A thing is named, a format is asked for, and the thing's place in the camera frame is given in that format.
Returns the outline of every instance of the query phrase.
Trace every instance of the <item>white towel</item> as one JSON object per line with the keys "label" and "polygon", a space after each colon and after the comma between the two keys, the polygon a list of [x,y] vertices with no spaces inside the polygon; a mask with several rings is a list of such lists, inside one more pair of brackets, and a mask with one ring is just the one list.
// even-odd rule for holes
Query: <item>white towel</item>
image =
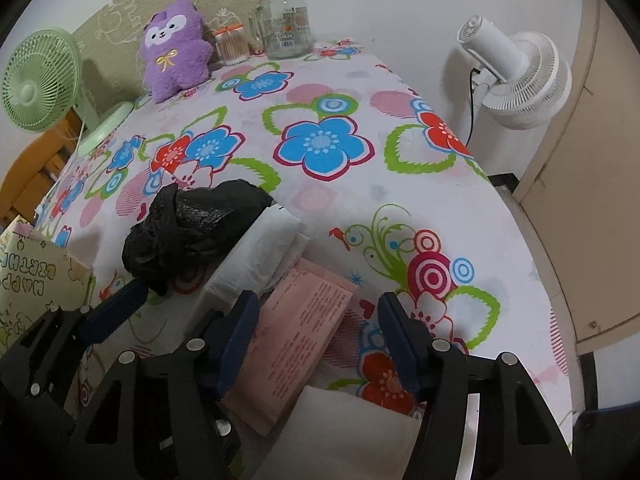
{"label": "white towel", "polygon": [[401,480],[420,421],[305,386],[254,480]]}
{"label": "white towel", "polygon": [[265,209],[205,284],[192,321],[210,308],[228,314],[245,289],[259,297],[273,286],[308,243],[299,232],[301,226],[302,221],[281,205]]}

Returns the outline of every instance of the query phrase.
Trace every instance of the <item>purple plush toy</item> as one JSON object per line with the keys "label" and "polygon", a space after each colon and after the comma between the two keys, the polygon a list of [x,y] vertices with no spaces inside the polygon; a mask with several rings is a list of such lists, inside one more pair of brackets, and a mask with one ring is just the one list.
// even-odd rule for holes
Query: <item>purple plush toy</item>
{"label": "purple plush toy", "polygon": [[209,79],[213,47],[202,39],[202,16],[190,0],[176,0],[145,27],[140,54],[156,103]]}

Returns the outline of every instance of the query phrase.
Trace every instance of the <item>black plastic bag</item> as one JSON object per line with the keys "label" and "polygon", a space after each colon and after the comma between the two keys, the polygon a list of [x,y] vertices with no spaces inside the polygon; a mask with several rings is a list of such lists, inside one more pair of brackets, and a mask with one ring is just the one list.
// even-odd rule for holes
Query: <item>black plastic bag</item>
{"label": "black plastic bag", "polygon": [[124,268],[163,296],[175,276],[222,260],[272,202],[244,180],[187,191],[165,186],[124,241]]}

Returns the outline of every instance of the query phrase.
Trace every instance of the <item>white wall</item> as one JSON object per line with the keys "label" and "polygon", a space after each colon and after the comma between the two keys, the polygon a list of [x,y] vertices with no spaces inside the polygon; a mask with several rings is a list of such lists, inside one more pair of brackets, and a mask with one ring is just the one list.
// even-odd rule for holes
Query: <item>white wall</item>
{"label": "white wall", "polygon": [[640,401],[640,333],[593,353],[598,378],[598,407]]}
{"label": "white wall", "polygon": [[[27,34],[46,25],[75,30],[111,0],[33,0],[0,48],[0,67]],[[307,0],[318,36],[351,36],[381,57],[449,123],[461,139],[469,129],[470,59],[456,33],[472,14],[484,14],[507,34],[539,30],[571,61],[582,0]],[[522,176],[546,128],[510,132],[481,113],[470,144],[489,174]],[[0,112],[0,178],[33,140]]]}

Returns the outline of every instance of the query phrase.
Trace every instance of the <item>green desk fan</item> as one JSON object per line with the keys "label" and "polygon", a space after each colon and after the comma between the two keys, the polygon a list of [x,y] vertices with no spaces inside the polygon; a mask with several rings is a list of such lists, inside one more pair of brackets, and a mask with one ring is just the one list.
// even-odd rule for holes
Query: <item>green desk fan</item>
{"label": "green desk fan", "polygon": [[133,110],[119,103],[101,118],[82,85],[78,44],[60,28],[31,34],[15,49],[2,78],[2,105],[9,119],[28,132],[43,132],[73,107],[86,126],[76,153],[85,156],[115,130]]}

